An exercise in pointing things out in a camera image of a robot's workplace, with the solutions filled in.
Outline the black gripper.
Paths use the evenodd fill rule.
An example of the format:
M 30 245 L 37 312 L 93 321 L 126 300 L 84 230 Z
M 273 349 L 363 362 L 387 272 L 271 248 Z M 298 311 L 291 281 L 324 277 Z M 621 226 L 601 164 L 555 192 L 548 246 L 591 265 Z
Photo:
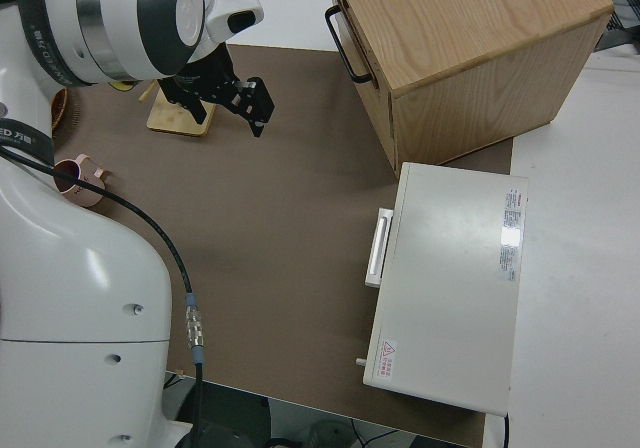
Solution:
M 178 74 L 160 79 L 159 86 L 166 99 L 185 107 L 197 124 L 202 124 L 207 116 L 202 101 L 226 103 L 245 89 L 245 119 L 255 137 L 261 136 L 275 108 L 261 78 L 252 77 L 246 82 L 236 76 L 226 47 L 217 47 L 211 54 L 187 64 Z

